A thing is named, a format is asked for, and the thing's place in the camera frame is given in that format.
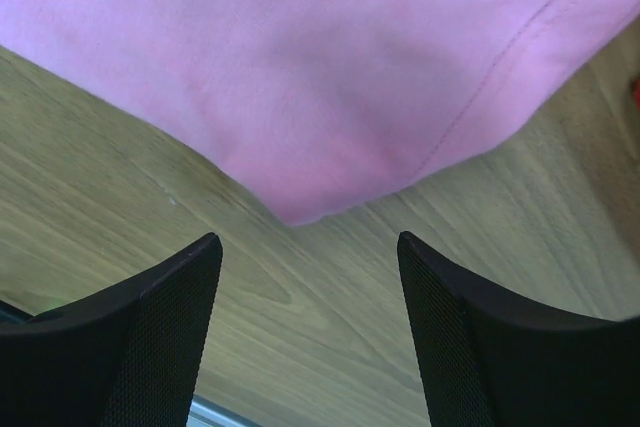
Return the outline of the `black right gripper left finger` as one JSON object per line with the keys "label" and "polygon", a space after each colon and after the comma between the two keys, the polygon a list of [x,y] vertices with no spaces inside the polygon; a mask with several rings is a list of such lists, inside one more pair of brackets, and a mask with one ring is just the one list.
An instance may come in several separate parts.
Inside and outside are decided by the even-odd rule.
{"label": "black right gripper left finger", "polygon": [[38,315],[2,303],[2,425],[186,425],[222,255],[208,233]]}

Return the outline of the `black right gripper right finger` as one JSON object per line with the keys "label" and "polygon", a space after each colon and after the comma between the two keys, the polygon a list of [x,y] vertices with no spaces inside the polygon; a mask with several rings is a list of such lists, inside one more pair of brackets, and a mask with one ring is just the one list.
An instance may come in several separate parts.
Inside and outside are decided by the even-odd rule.
{"label": "black right gripper right finger", "polygon": [[639,321],[534,301],[412,233],[399,273],[434,426],[635,426]]}

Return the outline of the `light pink t shirt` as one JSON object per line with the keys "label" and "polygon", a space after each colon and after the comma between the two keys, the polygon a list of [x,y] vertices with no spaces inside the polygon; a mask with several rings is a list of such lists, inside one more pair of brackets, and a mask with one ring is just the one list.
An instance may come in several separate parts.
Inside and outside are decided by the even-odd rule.
{"label": "light pink t shirt", "polygon": [[487,152],[639,0],[1,0],[1,43],[290,224]]}

